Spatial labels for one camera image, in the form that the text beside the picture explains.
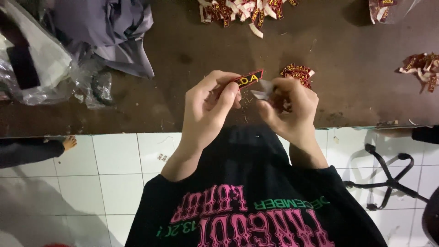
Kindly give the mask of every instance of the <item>black fabric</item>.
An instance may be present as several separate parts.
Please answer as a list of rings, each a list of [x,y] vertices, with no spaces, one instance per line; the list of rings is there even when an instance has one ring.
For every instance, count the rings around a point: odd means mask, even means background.
[[[412,138],[420,142],[439,144],[439,126],[415,128],[412,132]]]
[[[59,157],[64,152],[60,141],[43,138],[0,139],[0,168],[34,163]]]
[[[125,246],[313,244],[386,246],[334,167],[292,167],[277,136],[264,126],[221,131],[183,181],[161,175],[150,180]]]

